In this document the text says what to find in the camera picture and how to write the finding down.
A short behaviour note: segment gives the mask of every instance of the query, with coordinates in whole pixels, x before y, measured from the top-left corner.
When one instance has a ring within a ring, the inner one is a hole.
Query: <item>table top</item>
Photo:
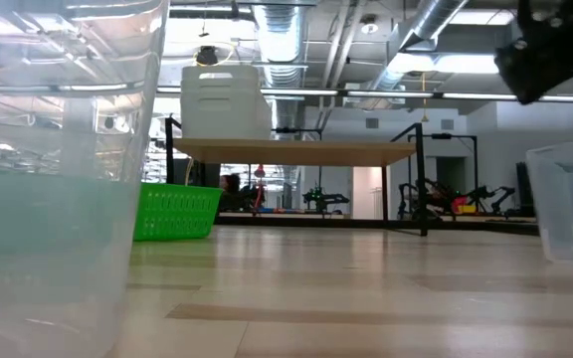
[[[174,147],[203,163],[377,167],[415,153],[412,143],[174,139]]]

